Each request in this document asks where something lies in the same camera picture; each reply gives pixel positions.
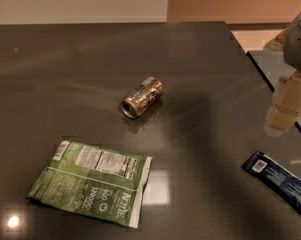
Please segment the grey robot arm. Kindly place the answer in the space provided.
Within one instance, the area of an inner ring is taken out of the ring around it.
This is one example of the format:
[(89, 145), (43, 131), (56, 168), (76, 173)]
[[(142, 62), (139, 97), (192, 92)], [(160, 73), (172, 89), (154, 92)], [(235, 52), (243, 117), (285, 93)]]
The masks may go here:
[(284, 62), (295, 72), (280, 77), (275, 86), (272, 103), (265, 118), (264, 131), (272, 137), (281, 136), (301, 116), (301, 12), (271, 42), (281, 41)]

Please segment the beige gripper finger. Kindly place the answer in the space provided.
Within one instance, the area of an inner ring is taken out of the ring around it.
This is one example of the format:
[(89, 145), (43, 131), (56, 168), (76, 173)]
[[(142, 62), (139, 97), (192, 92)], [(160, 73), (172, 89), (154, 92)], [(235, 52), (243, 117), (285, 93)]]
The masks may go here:
[(280, 112), (301, 115), (301, 70), (279, 78), (272, 102)]
[(276, 106), (268, 109), (263, 126), (264, 132), (271, 137), (279, 137), (286, 133), (297, 121), (294, 115), (281, 112)]

